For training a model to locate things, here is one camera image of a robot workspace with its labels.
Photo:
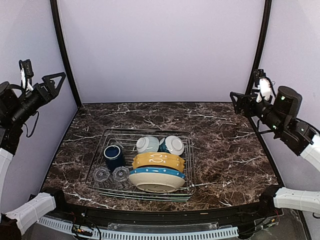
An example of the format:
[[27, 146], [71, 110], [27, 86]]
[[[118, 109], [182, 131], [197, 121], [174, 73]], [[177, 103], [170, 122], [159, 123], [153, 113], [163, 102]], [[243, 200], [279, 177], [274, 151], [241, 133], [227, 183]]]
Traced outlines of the yellow plate with white rings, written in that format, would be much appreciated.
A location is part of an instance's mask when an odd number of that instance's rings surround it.
[[182, 164], [185, 164], [185, 160], [178, 155], [174, 155], [167, 152], [147, 152], [141, 153], [134, 157], [133, 162], [139, 160], [151, 160], [151, 159], [160, 159], [167, 161], [179, 161]]

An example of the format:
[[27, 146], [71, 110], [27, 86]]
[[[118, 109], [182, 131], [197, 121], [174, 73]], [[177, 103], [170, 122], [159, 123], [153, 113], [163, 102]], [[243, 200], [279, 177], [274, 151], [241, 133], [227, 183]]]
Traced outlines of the large beige plate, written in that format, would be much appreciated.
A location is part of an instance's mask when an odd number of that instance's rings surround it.
[[182, 177], [164, 173], [134, 173], [128, 179], [138, 189], [150, 193], [171, 193], [185, 184]]

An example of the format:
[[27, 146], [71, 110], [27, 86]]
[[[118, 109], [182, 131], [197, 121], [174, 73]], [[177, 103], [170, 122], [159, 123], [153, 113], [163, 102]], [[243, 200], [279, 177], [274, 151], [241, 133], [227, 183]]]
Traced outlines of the blue polka dot plate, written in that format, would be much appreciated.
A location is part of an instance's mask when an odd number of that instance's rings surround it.
[[159, 173], [180, 177], [184, 180], [186, 179], [186, 175], [183, 172], [166, 167], [140, 167], [129, 172], [130, 175], [138, 173]]

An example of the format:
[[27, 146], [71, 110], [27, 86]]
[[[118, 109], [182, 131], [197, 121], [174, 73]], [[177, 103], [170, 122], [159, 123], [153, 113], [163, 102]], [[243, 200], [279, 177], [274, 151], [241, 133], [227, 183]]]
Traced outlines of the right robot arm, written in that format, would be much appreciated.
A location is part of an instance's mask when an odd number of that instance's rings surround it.
[[[293, 153], [320, 168], [320, 135], [308, 122], [297, 118], [302, 96], [287, 86], [279, 86], [274, 103], [257, 94], [231, 92], [230, 98], [236, 114], [246, 118], [258, 117]], [[295, 190], [280, 185], [270, 185], [259, 197], [255, 213], [266, 217], [275, 209], [293, 209], [319, 214], [318, 191]]]

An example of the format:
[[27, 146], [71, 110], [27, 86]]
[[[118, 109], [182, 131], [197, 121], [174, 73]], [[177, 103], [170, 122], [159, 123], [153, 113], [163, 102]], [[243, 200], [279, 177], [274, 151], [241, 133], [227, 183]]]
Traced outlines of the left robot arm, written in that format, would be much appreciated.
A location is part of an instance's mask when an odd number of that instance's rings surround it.
[[[0, 85], [0, 185], [3, 187], [9, 166], [16, 154], [23, 125], [40, 107], [55, 99], [66, 78], [64, 72], [45, 75], [30, 91], [5, 81]], [[13, 211], [0, 215], [0, 238], [20, 240], [41, 217], [53, 211], [60, 218], [71, 213], [64, 192], [46, 188]]]

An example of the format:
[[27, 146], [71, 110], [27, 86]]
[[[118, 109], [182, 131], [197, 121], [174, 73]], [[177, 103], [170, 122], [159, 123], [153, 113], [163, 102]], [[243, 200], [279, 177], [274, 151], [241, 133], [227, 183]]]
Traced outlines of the yellow polka dot plate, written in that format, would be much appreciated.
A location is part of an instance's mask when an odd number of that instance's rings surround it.
[[160, 160], [160, 159], [143, 159], [134, 161], [132, 163], [134, 169], [142, 168], [142, 167], [161, 167], [161, 168], [169, 168], [180, 171], [181, 173], [184, 171], [184, 164], [179, 161], [171, 161], [171, 160]]

